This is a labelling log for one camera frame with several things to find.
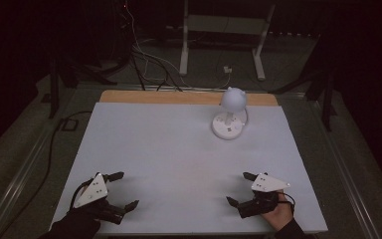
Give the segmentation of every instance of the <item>human hand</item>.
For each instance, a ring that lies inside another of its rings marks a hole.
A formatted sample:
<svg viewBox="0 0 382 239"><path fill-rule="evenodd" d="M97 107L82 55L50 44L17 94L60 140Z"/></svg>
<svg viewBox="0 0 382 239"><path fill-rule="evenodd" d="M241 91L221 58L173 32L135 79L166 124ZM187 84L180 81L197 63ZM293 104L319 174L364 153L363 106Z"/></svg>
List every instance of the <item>human hand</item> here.
<svg viewBox="0 0 382 239"><path fill-rule="evenodd" d="M279 201L287 202L283 190L278 190ZM278 203L278 206L268 213L262 214L275 230L279 231L293 219L290 203Z"/></svg>

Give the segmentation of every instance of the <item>cable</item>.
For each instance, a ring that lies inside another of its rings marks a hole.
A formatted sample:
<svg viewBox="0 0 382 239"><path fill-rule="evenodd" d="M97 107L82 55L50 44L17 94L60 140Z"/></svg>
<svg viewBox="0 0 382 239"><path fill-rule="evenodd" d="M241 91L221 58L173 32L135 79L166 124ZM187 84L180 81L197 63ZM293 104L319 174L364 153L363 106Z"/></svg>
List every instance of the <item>cable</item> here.
<svg viewBox="0 0 382 239"><path fill-rule="evenodd" d="M279 201L279 203L288 203L290 205L290 210L291 210L291 212L293 214L295 206L296 206L296 203L295 203L295 200L293 199L293 197L291 197L289 194L284 193L284 192L278 192L278 194L282 194L284 196L287 196L288 198L290 198L290 200L292 200L292 202L289 202L289 201Z"/></svg>
<svg viewBox="0 0 382 239"><path fill-rule="evenodd" d="M79 114L85 114L85 113L91 113L91 112L77 112L75 114L72 114L70 116L68 116L67 118L64 118L64 119L60 119L59 122L58 122L58 125L55 127L54 131L52 132L52 136L51 136L51 142L50 142L50 149L49 149L49 153L48 153L48 162L47 162L47 165L46 165L46 172L45 172L45 176L43 177L42 181L40 182L38 188L36 189L36 191L33 193L33 195L30 197L30 199L24 204L24 206L20 209L20 211L18 211L18 213L14 216L14 218L5 226L5 228L2 230L2 232L0 233L0 238L2 238L5 233L8 231L8 229L10 228L10 226L18 219L18 217L23 214L23 212L26 210L26 208L30 205L30 203L36 198L36 196L39 194L39 191L42 189L43 185L45 184L46 180L48 179L48 176L51 172L51 166L52 166L52 148L53 148L53 145L54 145L54 139L55 139L55 135L57 133L57 131L61 128L61 125L63 125L63 123L66 121L66 120L69 120L71 117L73 116L76 116L76 115L79 115Z"/></svg>
<svg viewBox="0 0 382 239"><path fill-rule="evenodd" d="M247 119L246 119L245 122L244 122L244 126L245 126L245 125L247 125L248 122L250 121L250 116L249 116L249 114L248 114L248 109L247 109L247 107L244 108L244 111L245 111L245 115L246 115L246 117L247 117Z"/></svg>
<svg viewBox="0 0 382 239"><path fill-rule="evenodd" d="M232 74L232 72L228 73L228 81L225 83L225 85L223 85L222 87L214 88L213 90L219 90L219 89L222 89L222 88L228 86L229 82L231 81L231 74Z"/></svg>
<svg viewBox="0 0 382 239"><path fill-rule="evenodd" d="M145 78L144 76L142 76L142 73L139 71L138 67L136 66L135 59L133 59L132 62L133 62L133 64L131 66L135 69L135 72L137 73L137 76L140 79L141 87L143 87L143 81L146 81L146 82L151 83L153 85L160 85L160 82L154 82L154 81L163 81L162 84L164 82L166 82L167 77L165 77L164 79L148 79L148 78Z"/></svg>
<svg viewBox="0 0 382 239"><path fill-rule="evenodd" d="M145 78L145 75L146 75L146 73L147 73L147 66L148 66L148 59L146 59L145 57L151 57L151 58L153 58L153 59L157 59L157 60L160 60L160 61L164 61L164 62L166 62L166 63L168 63L170 66L172 66L175 70L176 70L176 72L178 72L178 74L179 74L179 70L172 64L172 63L170 63L169 61L167 61L167 60L165 60L165 59L162 59L162 58L159 58L159 57L156 57L156 56L153 56L153 55L150 55L150 54L148 54L148 53L144 53L142 50L141 50L141 48L140 48L140 46L139 46L139 44L138 44L138 41L137 41L137 37L136 37L136 35L135 35L135 30L134 30L134 17L132 16L132 14L130 13L130 11L129 11L129 9L128 9L128 1L127 0L125 0L125 9L126 9L126 12L129 14L129 16L131 17L131 19L132 19L132 33L133 33L133 36L134 36L134 40L135 40L135 44L136 44L136 47L135 46L132 46L133 48L135 48L139 53L141 53L142 54L142 56L143 56L143 59L145 60L145 67L144 67L144 74L140 74L140 76L141 77L143 77L143 78ZM190 86L188 86L185 82L184 82L184 80L182 79L182 77L181 76L179 76L179 78L181 79L181 81L182 81L182 83L186 86L186 87L188 87L188 88L192 88L192 87L190 87ZM178 91L182 91L182 90L180 90L179 89L179 87L178 86L176 86L176 84L174 83L174 85L175 85L175 87L176 87L176 89L178 90Z"/></svg>
<svg viewBox="0 0 382 239"><path fill-rule="evenodd" d="M143 59L142 57L135 56L135 55L132 55L132 56L145 61L145 59ZM166 74L169 74L169 73L167 72L167 70L166 70L166 67L165 67L163 64L161 64L160 62L156 62L156 61L154 61L154 60L153 60L153 61L148 60L148 62L157 65L158 67L160 67L161 69L163 69L163 71L164 71ZM159 82L154 83L154 82L152 82L152 81L166 81L166 76L165 76L165 78L163 78L163 79L160 79L160 78L159 78L159 79L157 79L157 78L147 78L147 77L144 77L144 76L142 76L142 78L143 78L144 80L146 80L147 82L150 82L150 83L153 83L153 84L156 84L156 85L158 85Z"/></svg>
<svg viewBox="0 0 382 239"><path fill-rule="evenodd" d="M268 90L262 86L262 83L256 79L254 79L253 76L251 76L251 74L248 73L248 71L246 69L244 69L242 66L240 66L238 64L232 64L231 67L242 69L242 71L247 75L248 79L250 79L253 83L255 83L262 91L268 92Z"/></svg>
<svg viewBox="0 0 382 239"><path fill-rule="evenodd" d="M131 60L132 60L132 64L134 65L135 72L137 73L139 83L141 84L141 89L142 89L143 91L145 91L145 85L144 85L144 82L142 81L141 73L140 73L140 71L138 70L137 64L136 64L136 62L135 62L135 58L132 57Z"/></svg>
<svg viewBox="0 0 382 239"><path fill-rule="evenodd" d="M179 88L179 86L175 83L175 81L173 80L172 76L170 75L169 71L166 69L166 67L159 61L160 58L157 58L157 57L154 57L152 55L148 55L146 53L142 53L141 54L144 54L146 55L147 57L151 58L153 61L150 61L148 59L146 59L147 62L150 62L150 63L153 63L153 64L156 64L157 66L161 67L164 71L165 71L165 79L153 79L153 80L162 80L163 82L159 85L159 87L157 88L157 91L164 85L168 85L170 87L173 87L175 88L177 91L179 92L182 92L181 88ZM142 74L140 74L140 76L144 79L144 80L147 80L149 81L147 78L145 78L144 76L142 76ZM172 85L170 85L167 81L168 79L170 79L172 81Z"/></svg>
<svg viewBox="0 0 382 239"><path fill-rule="evenodd" d="M80 190L85 187L85 186L89 186L91 183L92 183L92 179L86 181L86 182L83 182L79 187L77 187L76 191L74 192L74 195L73 195L73 198L71 198L71 203L70 203L70 209L69 211L71 211L73 208L74 208L74 202L76 201L76 198L77 198L77 194L79 194Z"/></svg>

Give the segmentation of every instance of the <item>stand base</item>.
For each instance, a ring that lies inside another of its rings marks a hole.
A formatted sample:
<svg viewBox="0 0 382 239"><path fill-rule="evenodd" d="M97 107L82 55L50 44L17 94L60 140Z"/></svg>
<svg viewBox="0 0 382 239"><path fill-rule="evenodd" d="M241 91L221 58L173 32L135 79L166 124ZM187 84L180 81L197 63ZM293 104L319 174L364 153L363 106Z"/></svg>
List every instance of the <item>stand base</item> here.
<svg viewBox="0 0 382 239"><path fill-rule="evenodd" d="M215 116L212 122L213 133L222 139L230 140L237 138L243 131L243 123L235 115L232 115L231 124L225 125L227 113Z"/></svg>

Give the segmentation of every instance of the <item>small white object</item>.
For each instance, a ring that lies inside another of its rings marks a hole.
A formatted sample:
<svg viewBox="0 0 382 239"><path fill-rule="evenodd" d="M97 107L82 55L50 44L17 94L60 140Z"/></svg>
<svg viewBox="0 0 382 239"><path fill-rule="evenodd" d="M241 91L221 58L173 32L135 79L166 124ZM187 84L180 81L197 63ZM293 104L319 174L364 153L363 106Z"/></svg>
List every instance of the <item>small white object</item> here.
<svg viewBox="0 0 382 239"><path fill-rule="evenodd" d="M225 67L223 67L223 71L224 71L226 74L228 74L228 73L232 73L232 68L229 67L229 66L225 66Z"/></svg>
<svg viewBox="0 0 382 239"><path fill-rule="evenodd" d="M277 178L260 173L254 180L251 189L255 191L271 192L290 187L290 184Z"/></svg>
<svg viewBox="0 0 382 239"><path fill-rule="evenodd" d="M247 105L247 95L238 88L228 88L222 95L221 106L225 113L217 114L212 121L213 133L222 139L237 138L244 127L237 113L242 112Z"/></svg>
<svg viewBox="0 0 382 239"><path fill-rule="evenodd" d="M99 173L92 181L92 183L90 183L86 191L80 196L79 200L76 202L74 207L82 207L106 196L106 183L104 183L103 176L101 175L101 173Z"/></svg>

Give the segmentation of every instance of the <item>white table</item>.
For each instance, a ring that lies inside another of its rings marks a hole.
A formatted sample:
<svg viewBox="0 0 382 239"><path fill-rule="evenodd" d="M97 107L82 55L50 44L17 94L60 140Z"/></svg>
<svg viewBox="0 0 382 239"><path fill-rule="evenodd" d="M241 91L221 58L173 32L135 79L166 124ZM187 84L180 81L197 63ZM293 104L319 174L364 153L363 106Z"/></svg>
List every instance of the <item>white table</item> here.
<svg viewBox="0 0 382 239"><path fill-rule="evenodd" d="M103 222L98 235L271 233L261 216L242 219L226 199L252 199L252 182L242 174L248 171L289 182L286 193L296 201L302 230L327 230L281 107L248 106L250 121L242 135L223 140L210 129L222 109L190 104L97 103L54 221L68 211L83 181L97 172L123 171L122 180L107 184L107 200L115 206L139 200L138 206L120 225Z"/></svg>

